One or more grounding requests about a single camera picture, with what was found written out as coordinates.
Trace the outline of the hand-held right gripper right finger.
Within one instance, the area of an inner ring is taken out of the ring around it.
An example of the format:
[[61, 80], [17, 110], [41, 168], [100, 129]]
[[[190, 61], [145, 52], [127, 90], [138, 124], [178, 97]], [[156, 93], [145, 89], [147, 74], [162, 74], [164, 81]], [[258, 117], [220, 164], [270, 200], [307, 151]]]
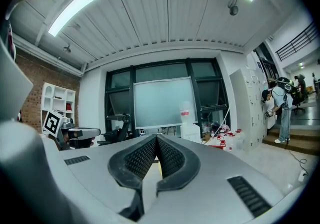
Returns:
[[156, 157], [162, 179], [156, 184], [156, 195], [181, 190], [199, 173], [201, 161], [192, 149], [192, 141], [175, 136], [156, 135]]

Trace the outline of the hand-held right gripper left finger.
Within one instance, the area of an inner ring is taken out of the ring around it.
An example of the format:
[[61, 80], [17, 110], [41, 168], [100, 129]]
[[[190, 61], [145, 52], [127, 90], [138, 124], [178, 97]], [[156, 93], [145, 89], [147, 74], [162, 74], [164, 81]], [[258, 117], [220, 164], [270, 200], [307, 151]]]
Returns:
[[115, 181], [121, 187], [134, 191], [130, 206], [119, 212], [121, 216], [132, 221], [138, 221], [145, 213], [143, 179], [157, 156], [156, 141], [156, 135], [148, 136], [115, 153], [108, 162], [108, 170]]

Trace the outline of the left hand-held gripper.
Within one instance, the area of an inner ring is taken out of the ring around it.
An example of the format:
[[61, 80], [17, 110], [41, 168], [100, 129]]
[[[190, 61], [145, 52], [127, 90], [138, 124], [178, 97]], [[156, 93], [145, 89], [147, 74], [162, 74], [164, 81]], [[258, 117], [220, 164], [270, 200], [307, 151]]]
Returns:
[[97, 128], [76, 127], [72, 118], [56, 111], [47, 112], [42, 128], [61, 151], [89, 148], [92, 140], [101, 134], [100, 129]]

